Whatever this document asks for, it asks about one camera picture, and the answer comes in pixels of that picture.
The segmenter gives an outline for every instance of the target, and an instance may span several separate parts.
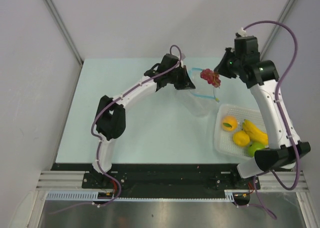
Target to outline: yellow banana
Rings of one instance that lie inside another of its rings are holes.
[[[268,135],[259,130],[259,128],[256,127],[256,125],[253,124],[250,120],[244,120],[244,122],[242,123],[242,129],[250,137],[250,140],[259,142],[265,146],[268,145]]]

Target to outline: metal floor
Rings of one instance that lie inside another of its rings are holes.
[[[48,214],[75,201],[46,201],[39,228],[304,228],[295,193],[262,193],[271,219],[256,207],[236,208],[224,202],[118,201],[97,208],[82,205]],[[253,194],[251,202],[257,204]]]

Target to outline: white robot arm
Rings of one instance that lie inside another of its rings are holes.
[[[96,130],[102,138],[101,146],[98,150],[98,159],[92,164],[96,171],[101,173],[98,161],[103,171],[107,172],[111,169],[115,142],[126,128],[126,112],[134,104],[167,84],[173,84],[177,90],[196,88],[188,76],[187,68],[182,66],[182,62],[179,62],[178,57],[172,54],[166,54],[161,63],[155,64],[151,69],[147,70],[139,82],[123,93],[128,93],[127,95],[121,94],[112,98],[105,95],[100,99],[97,116],[108,104],[115,100],[118,101],[105,110],[96,122]]]

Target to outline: white basket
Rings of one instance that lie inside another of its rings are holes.
[[[222,129],[221,121],[225,116],[234,116],[236,118],[238,126],[235,130],[225,131]],[[242,108],[231,104],[222,104],[220,106],[216,117],[213,138],[214,147],[219,152],[245,159],[251,158],[247,153],[246,147],[240,147],[232,140],[233,134],[241,131],[242,123],[245,119],[253,122],[261,131],[266,132],[266,127],[259,110]]]

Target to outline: grapes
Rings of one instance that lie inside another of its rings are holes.
[[[210,69],[201,71],[200,78],[206,80],[209,85],[213,85],[215,88],[218,88],[221,84],[219,74]]]

